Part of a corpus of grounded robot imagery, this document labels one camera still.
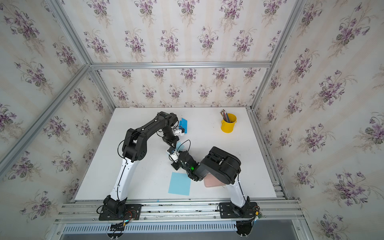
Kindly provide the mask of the pink eraser case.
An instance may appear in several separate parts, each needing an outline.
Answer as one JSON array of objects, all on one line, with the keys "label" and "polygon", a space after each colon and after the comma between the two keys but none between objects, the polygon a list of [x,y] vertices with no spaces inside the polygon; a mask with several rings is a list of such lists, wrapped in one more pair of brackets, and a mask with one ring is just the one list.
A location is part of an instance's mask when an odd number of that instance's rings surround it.
[{"label": "pink eraser case", "polygon": [[204,178],[204,185],[205,185],[206,188],[214,188],[214,187],[223,187],[226,184],[222,183],[220,180],[218,180],[213,175],[207,175]]}]

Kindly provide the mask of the aluminium front rail frame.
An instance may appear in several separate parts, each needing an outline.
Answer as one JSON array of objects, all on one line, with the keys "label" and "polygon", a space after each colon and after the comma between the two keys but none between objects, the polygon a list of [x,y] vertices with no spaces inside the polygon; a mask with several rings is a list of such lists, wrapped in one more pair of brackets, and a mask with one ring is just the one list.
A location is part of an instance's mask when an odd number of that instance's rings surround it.
[{"label": "aluminium front rail frame", "polygon": [[[64,204],[47,235],[48,240],[59,240],[67,224],[108,223],[119,229],[130,223],[152,222],[208,222],[233,221],[242,237],[258,233],[257,227],[271,221],[288,221],[299,240],[312,240],[313,235],[305,220],[304,213],[295,200],[255,200],[262,216],[250,219],[221,219],[218,205],[227,201],[129,201],[128,204],[141,204],[138,220],[99,221],[101,202],[83,201]],[[119,239],[124,233],[109,233],[109,239]]]}]

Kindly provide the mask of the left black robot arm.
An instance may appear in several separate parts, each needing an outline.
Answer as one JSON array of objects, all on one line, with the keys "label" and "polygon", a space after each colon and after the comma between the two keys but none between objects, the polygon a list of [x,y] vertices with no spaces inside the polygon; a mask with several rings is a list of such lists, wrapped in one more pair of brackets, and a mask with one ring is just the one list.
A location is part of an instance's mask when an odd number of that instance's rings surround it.
[{"label": "left black robot arm", "polygon": [[174,126],[179,123],[174,113],[159,112],[155,118],[137,129],[128,129],[122,146],[118,147],[118,155],[122,158],[122,166],[111,193],[104,199],[104,207],[114,215],[125,213],[128,198],[128,187],[139,161],[147,154],[147,141],[159,130],[162,140],[170,147],[173,154],[179,137],[174,133]]}]

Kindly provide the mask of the colored pencils bundle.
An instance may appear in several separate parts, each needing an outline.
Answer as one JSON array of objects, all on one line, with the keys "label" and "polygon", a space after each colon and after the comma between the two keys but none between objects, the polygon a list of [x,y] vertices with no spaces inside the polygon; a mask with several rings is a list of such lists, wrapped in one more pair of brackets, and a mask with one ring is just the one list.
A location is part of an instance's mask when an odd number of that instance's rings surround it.
[{"label": "colored pencils bundle", "polygon": [[231,123],[231,120],[230,120],[229,115],[228,115],[228,113],[227,113],[226,110],[223,109],[223,110],[220,111],[220,113],[221,113],[221,115],[222,115],[222,117],[223,117],[223,120],[224,120],[225,122],[227,122],[227,123]]}]

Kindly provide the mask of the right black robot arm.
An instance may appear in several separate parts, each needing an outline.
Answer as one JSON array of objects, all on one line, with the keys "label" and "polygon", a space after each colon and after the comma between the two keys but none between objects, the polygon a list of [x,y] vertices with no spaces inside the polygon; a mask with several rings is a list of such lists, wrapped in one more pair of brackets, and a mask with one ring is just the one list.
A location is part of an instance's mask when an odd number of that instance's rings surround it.
[{"label": "right black robot arm", "polygon": [[245,197],[240,185],[241,161],[236,156],[217,147],[212,147],[200,162],[196,162],[188,151],[169,148],[168,153],[175,170],[185,170],[187,176],[195,182],[212,175],[226,185],[233,209],[242,212],[247,209],[250,200]]}]

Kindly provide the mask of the yellow pencil cup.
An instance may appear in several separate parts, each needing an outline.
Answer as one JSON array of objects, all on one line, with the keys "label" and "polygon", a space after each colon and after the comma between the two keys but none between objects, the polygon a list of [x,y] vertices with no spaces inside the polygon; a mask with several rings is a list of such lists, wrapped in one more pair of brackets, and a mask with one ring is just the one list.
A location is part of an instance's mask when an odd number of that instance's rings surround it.
[{"label": "yellow pencil cup", "polygon": [[221,130],[224,133],[231,133],[234,130],[235,124],[237,122],[237,117],[234,114],[228,114],[229,122],[226,122],[225,120],[221,121]]}]

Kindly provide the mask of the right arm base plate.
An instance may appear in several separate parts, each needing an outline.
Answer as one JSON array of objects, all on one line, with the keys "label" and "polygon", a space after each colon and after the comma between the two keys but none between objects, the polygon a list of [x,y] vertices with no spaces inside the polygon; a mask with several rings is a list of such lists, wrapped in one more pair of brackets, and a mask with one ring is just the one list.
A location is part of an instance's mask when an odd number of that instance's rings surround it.
[{"label": "right arm base plate", "polygon": [[243,207],[237,207],[231,202],[219,203],[221,219],[250,219],[262,216],[256,202],[246,202]]}]

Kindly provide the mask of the light blue front paper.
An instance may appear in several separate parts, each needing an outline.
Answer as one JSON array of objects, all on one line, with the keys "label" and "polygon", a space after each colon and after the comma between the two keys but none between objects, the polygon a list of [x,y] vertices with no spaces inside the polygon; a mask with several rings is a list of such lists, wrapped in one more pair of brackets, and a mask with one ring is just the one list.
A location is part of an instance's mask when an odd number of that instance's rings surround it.
[{"label": "light blue front paper", "polygon": [[187,174],[172,173],[168,190],[169,194],[189,196],[190,187],[191,179]]}]

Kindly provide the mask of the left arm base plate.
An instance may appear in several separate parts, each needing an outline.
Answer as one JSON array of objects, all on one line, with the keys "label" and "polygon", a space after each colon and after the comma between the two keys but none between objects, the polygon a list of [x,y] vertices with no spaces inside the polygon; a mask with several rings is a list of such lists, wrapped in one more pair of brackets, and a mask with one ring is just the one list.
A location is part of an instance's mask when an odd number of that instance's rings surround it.
[{"label": "left arm base plate", "polygon": [[108,208],[103,205],[99,213],[99,221],[125,221],[138,220],[142,210],[141,204],[119,205],[117,208]]}]

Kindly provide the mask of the bright blue square paper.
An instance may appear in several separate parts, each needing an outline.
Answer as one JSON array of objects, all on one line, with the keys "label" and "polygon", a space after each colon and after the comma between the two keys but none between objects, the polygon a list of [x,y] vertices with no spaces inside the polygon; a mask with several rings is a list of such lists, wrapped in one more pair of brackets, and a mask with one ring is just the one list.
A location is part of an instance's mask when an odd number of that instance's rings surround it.
[{"label": "bright blue square paper", "polygon": [[184,118],[181,118],[179,121],[179,129],[181,129],[184,134],[187,134],[188,132],[188,121]]}]

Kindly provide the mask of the light blue paper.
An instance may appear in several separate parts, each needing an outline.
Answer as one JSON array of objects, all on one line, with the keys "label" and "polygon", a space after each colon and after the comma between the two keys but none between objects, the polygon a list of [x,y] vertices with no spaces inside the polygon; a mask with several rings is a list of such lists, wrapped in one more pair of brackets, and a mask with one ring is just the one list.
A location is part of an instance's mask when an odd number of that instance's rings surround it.
[{"label": "light blue paper", "polygon": [[169,194],[189,196],[190,187],[191,179],[187,174],[172,173],[168,190]]},{"label": "light blue paper", "polygon": [[177,142],[177,151],[184,151],[185,150],[185,144],[183,142]]}]

